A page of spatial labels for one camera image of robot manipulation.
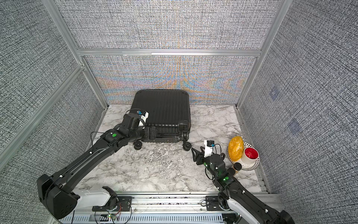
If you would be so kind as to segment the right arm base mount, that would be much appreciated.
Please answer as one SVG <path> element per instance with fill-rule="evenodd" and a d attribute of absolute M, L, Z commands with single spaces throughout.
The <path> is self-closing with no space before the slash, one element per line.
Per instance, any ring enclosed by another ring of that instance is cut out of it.
<path fill-rule="evenodd" d="M 206 196 L 206 208 L 207 211 L 230 211 L 231 209 L 227 203 L 228 197 L 219 192 L 217 195 Z"/>

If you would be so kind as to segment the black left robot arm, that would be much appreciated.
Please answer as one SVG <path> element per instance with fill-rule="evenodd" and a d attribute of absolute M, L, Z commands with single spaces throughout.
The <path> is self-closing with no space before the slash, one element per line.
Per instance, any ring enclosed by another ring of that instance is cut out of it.
<path fill-rule="evenodd" d="M 37 179 L 39 200 L 53 218 L 62 219 L 75 209 L 82 196 L 73 190 L 100 162 L 128 143 L 144 137 L 148 117 L 149 113 L 144 110 L 126 113 L 121 123 L 102 133 L 100 138 L 72 163 L 52 175 L 43 174 Z"/>

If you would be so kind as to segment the black ribbed hard-shell suitcase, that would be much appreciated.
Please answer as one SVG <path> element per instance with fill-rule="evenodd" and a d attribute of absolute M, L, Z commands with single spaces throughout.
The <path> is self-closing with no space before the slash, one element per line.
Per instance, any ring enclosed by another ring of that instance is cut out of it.
<path fill-rule="evenodd" d="M 149 117 L 145 127 L 156 127 L 155 142 L 183 142 L 183 149 L 189 151 L 191 129 L 189 94 L 184 90 L 144 89 L 135 94 L 131 109 L 147 111 Z"/>

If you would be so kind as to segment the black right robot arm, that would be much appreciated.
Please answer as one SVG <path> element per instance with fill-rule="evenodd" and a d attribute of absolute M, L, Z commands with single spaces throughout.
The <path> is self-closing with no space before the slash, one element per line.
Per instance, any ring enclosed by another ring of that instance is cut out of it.
<path fill-rule="evenodd" d="M 204 165 L 218 188 L 219 205 L 223 210 L 230 209 L 241 215 L 249 224 L 293 224 L 294 220 L 289 213 L 281 212 L 269 207 L 234 177 L 235 171 L 227 169 L 224 162 L 225 154 L 213 154 L 205 157 L 204 151 L 191 149 L 193 161 L 197 165 Z"/>

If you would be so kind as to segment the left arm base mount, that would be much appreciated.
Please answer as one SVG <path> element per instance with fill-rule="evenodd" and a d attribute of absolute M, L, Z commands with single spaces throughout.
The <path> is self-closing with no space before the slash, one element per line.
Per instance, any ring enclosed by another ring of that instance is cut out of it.
<path fill-rule="evenodd" d="M 131 196 L 119 196 L 114 190 L 108 186 L 102 187 L 106 193 L 109 193 L 110 198 L 103 206 L 93 206 L 92 211 L 130 211 L 132 197 Z"/>

